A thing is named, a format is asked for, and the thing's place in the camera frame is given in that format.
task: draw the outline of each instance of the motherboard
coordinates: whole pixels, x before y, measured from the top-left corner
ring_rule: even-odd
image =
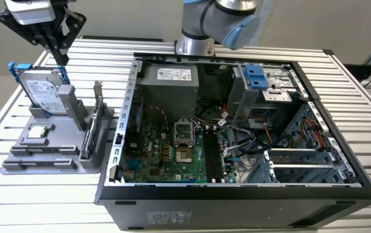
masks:
[[[144,128],[144,140],[138,157],[128,157],[124,179],[132,183],[214,183],[210,171],[220,172],[217,182],[233,183],[230,167],[224,168],[221,151],[228,145],[225,130],[209,130],[214,141],[214,154],[205,148],[206,129],[192,127],[182,122],[177,130],[148,125]]]

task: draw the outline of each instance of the gray fixture holder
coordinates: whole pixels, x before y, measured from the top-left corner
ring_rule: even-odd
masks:
[[[2,175],[98,173],[113,108],[102,102],[94,82],[93,107],[76,99],[74,87],[60,85],[57,94],[66,115],[46,116],[29,107],[30,117],[1,166]]]

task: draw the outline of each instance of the sticker label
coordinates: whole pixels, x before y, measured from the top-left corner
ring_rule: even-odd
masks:
[[[218,124],[220,126],[222,126],[225,123],[226,123],[226,120],[224,120],[224,119],[218,120],[218,122],[217,122],[217,124]]]
[[[52,114],[65,113],[56,87],[49,81],[26,80],[30,94],[40,108]]]
[[[190,69],[160,68],[157,72],[160,80],[190,81]]]
[[[146,211],[150,224],[186,224],[190,214],[190,211]]]
[[[221,118],[225,119],[225,118],[228,117],[228,115],[229,115],[229,114],[228,114],[226,112],[222,112],[222,113],[221,113]]]

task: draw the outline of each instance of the metal case frame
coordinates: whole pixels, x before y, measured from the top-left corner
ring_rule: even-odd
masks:
[[[113,147],[108,160],[108,167],[117,165],[121,157],[124,130],[129,114],[129,98],[133,94],[136,74],[141,60],[154,63],[166,63],[168,59],[184,63],[212,63],[217,65],[264,62],[253,59],[225,59],[189,57],[177,55],[134,54],[130,67],[126,94],[124,98],[116,133],[121,135]],[[108,177],[117,180],[120,167],[104,169],[97,186],[96,200],[105,208],[120,229],[234,229],[234,228],[317,228],[336,219],[346,216],[358,209],[371,205],[371,179],[357,161],[357,158],[345,142],[345,139],[330,119],[313,89],[309,80],[297,62],[272,61],[268,63],[288,64],[308,92],[309,101],[326,123],[329,134],[338,142],[350,167],[356,172],[361,187],[313,187],[306,185],[286,185],[270,187],[266,184],[252,184],[242,187],[212,186],[109,186]],[[149,216],[169,215],[172,212],[184,212],[190,215],[186,224],[156,224]],[[229,221],[218,221],[226,214]]]

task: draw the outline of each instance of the slotted aluminum surface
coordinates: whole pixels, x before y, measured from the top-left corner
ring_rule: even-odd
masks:
[[[120,112],[133,52],[172,54],[173,44],[77,39],[69,49],[66,69],[70,83],[76,87],[76,96],[85,105],[93,105],[93,82],[102,81],[105,102],[116,110],[114,121]],[[248,47],[232,51],[220,46],[216,47],[216,56],[298,61],[371,176],[371,97],[357,87],[336,58],[325,55],[321,50]],[[45,53],[37,63],[42,66],[54,65],[50,55]],[[0,165],[26,123],[28,105],[29,101],[17,88],[0,112]],[[104,207],[92,204],[97,179],[98,174],[0,174],[0,231],[118,231]],[[371,207],[328,224],[317,232],[371,232]]]

